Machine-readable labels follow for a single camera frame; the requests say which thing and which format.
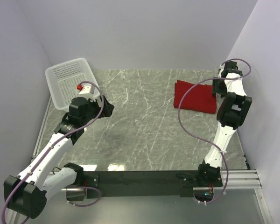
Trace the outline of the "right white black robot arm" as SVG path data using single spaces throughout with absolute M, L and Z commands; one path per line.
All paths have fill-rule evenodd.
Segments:
M 223 101 L 217 111 L 215 138 L 195 176 L 200 186 L 213 186 L 220 181 L 223 155 L 232 136 L 245 121 L 252 104 L 252 98 L 244 91 L 244 75 L 236 61 L 237 59 L 224 62 L 219 67 L 218 78 L 212 81 L 212 95 L 219 95 Z

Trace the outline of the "red t shirt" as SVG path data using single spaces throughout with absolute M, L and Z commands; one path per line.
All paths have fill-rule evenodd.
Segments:
M 173 103 L 174 108 L 178 108 L 183 95 L 192 86 L 194 86 L 192 83 L 182 80 L 176 81 Z M 216 95 L 212 94 L 212 86 L 200 84 L 195 87 L 184 98 L 181 109 L 215 114 L 217 111 L 217 99 Z

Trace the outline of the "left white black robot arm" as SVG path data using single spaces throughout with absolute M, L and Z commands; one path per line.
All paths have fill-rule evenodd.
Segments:
M 88 189 L 101 196 L 100 190 L 86 185 L 84 169 L 79 165 L 68 163 L 57 174 L 51 177 L 48 175 L 63 154 L 82 136 L 84 129 L 99 118 L 110 117 L 113 109 L 114 106 L 104 95 L 95 101 L 83 97 L 72 100 L 69 112 L 65 113 L 57 125 L 45 149 L 16 177 L 10 175 L 4 181 L 2 223 L 6 222 L 6 209 L 16 211 L 27 218 L 38 217 L 46 202 L 68 186 L 81 189 L 83 196 Z

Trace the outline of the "white plastic perforated basket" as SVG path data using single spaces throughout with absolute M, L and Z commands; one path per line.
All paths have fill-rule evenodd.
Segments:
M 84 58 L 69 60 L 49 67 L 45 70 L 54 107 L 57 110 L 69 111 L 72 99 L 78 97 L 77 85 L 82 81 L 90 81 L 98 85 L 94 74 Z

